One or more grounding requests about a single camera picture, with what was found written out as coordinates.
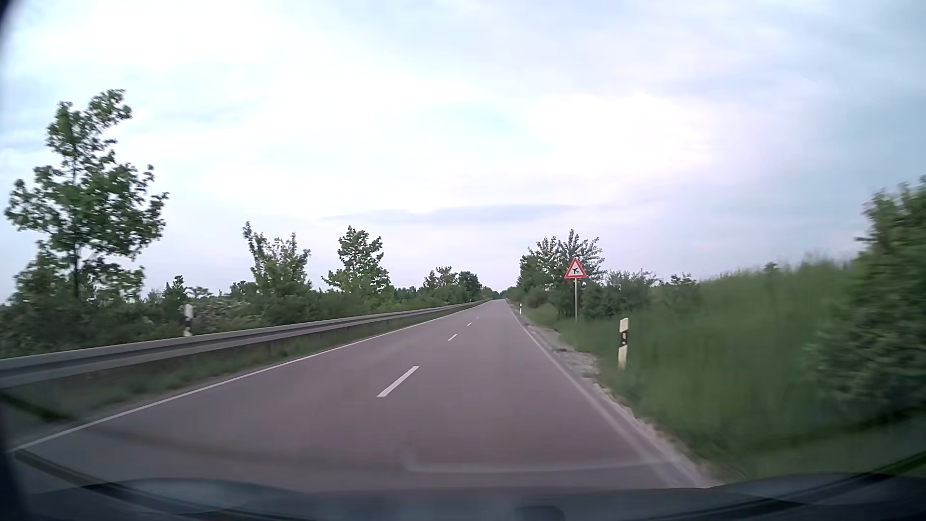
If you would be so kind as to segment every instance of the windshield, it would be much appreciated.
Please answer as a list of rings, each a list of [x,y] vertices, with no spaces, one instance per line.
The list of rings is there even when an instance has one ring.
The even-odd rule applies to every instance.
[[[922,476],[924,19],[12,3],[17,482]]]

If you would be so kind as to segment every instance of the gravel shoulder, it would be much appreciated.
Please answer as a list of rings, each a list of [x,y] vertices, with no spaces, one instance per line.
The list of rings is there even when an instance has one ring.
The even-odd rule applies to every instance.
[[[517,306],[509,305],[528,332],[544,349],[553,354],[574,375],[605,396],[613,405],[615,412],[628,420],[628,423],[632,424],[659,452],[666,454],[673,461],[682,462],[682,471],[691,477],[698,487],[714,487],[723,484],[723,481],[715,477],[716,474],[711,471],[709,463],[698,462],[681,440],[661,431],[655,423],[637,417],[626,402],[599,382],[598,357],[592,353],[577,351],[564,342],[558,332],[535,324],[527,315],[518,314]]]

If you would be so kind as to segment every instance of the road shoulder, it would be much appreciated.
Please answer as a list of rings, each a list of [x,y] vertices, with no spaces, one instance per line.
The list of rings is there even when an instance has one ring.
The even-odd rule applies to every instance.
[[[592,353],[577,351],[564,342],[558,332],[535,324],[527,315],[518,313],[516,306],[509,303],[509,308],[542,348],[553,355],[574,377],[580,379],[588,388],[592,388],[599,398],[611,406],[616,416],[636,431],[639,438],[645,439],[655,451],[665,454],[675,462],[695,486],[713,487],[723,483],[716,478],[716,473],[711,471],[709,462],[699,461],[681,440],[660,430],[650,419],[637,417],[625,400],[598,381],[598,357]]]

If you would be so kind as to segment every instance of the bush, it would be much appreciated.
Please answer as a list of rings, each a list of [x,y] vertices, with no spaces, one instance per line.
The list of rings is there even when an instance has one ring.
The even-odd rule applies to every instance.
[[[926,406],[926,176],[877,194],[865,214],[848,294],[808,350],[846,408],[895,414]]]
[[[505,298],[514,302],[523,302],[527,294],[520,287],[511,287],[505,291]]]
[[[700,286],[690,273],[673,275],[658,287],[659,303],[676,313],[687,313],[701,303]]]
[[[544,305],[548,298],[549,296],[546,294],[546,291],[542,287],[537,286],[527,292],[524,303],[527,304],[529,308],[538,308]]]
[[[572,284],[560,283],[550,291],[549,301],[557,308],[558,316],[575,316],[575,289]]]

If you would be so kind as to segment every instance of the sign post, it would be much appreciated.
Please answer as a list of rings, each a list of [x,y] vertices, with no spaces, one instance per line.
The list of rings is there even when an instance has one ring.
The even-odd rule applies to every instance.
[[[575,283],[576,290],[576,322],[579,322],[579,279],[586,278],[588,275],[585,274],[585,270],[582,268],[582,265],[579,264],[579,260],[572,258],[572,262],[569,263],[569,269],[566,270],[566,278],[572,279]]]

